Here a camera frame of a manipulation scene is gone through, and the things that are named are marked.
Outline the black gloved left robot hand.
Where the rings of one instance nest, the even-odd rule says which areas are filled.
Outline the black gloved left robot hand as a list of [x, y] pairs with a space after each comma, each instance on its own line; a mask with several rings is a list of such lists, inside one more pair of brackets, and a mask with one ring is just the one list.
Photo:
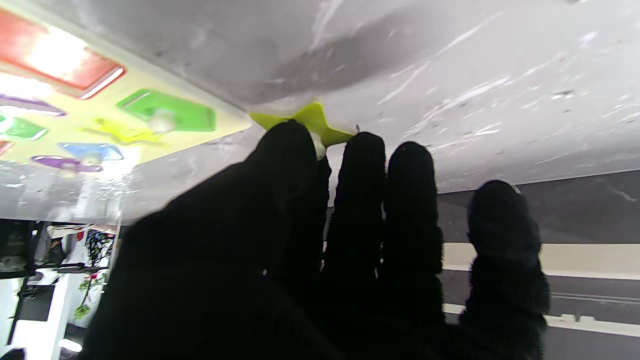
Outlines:
[[381, 137], [347, 142], [327, 216], [327, 158], [289, 120], [242, 162], [126, 232], [80, 360], [541, 360], [550, 285], [521, 192], [467, 211], [477, 255], [446, 322], [434, 160]]

